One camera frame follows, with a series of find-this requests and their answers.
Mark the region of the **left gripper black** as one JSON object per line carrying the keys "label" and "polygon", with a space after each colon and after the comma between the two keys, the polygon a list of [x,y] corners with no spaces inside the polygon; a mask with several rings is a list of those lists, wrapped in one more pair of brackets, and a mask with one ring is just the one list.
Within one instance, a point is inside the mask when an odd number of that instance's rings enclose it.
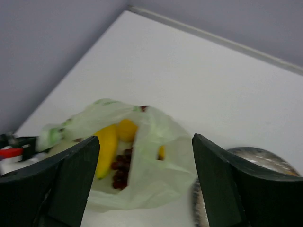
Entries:
{"label": "left gripper black", "polygon": [[35,151],[37,137],[17,137],[15,134],[0,135],[0,149],[6,147],[12,148],[29,148]]}

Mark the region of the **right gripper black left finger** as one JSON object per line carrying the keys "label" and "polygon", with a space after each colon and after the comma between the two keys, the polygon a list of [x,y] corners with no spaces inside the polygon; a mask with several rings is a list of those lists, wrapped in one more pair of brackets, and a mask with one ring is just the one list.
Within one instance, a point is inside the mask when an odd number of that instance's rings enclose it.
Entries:
{"label": "right gripper black left finger", "polygon": [[99,155],[96,136],[0,178],[2,227],[79,227]]}

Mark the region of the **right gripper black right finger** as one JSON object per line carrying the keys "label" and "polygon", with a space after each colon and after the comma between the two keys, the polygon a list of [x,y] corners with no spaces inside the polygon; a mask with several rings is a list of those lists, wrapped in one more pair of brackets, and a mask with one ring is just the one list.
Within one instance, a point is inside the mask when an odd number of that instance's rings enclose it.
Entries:
{"label": "right gripper black right finger", "polygon": [[192,146],[210,226],[302,226],[302,177],[256,165],[200,134]]}

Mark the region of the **red fake grape bunch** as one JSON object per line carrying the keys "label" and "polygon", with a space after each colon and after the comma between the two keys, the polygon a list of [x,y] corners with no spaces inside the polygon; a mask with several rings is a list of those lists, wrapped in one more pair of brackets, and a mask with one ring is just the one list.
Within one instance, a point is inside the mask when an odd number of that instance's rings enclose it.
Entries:
{"label": "red fake grape bunch", "polygon": [[132,148],[125,149],[122,154],[116,156],[111,164],[111,169],[115,171],[112,177],[112,187],[114,189],[123,190],[127,186],[132,152]]}

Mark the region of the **yellow fake banana bunch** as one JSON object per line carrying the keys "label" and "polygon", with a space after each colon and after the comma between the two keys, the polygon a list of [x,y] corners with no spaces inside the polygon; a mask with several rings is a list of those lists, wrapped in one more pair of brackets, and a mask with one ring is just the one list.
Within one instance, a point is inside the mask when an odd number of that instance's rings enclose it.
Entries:
{"label": "yellow fake banana bunch", "polygon": [[97,131],[94,136],[98,138],[100,145],[95,177],[103,179],[110,171],[111,164],[116,156],[118,148],[117,125],[111,124]]}

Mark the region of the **yellow fake corn piece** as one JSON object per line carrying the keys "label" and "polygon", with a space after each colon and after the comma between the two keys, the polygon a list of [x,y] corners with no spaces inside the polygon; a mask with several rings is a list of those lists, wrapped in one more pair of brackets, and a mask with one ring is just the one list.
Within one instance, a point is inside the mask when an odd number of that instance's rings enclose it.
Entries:
{"label": "yellow fake corn piece", "polygon": [[159,147],[158,160],[163,160],[164,158],[165,158],[165,146],[162,145]]}

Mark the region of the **orange fake round fruit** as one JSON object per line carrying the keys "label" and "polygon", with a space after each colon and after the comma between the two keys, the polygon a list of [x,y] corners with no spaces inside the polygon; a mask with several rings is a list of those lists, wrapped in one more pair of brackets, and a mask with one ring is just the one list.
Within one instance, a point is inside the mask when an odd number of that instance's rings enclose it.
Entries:
{"label": "orange fake round fruit", "polygon": [[123,142],[133,142],[138,130],[138,126],[128,119],[122,120],[117,127],[117,133]]}

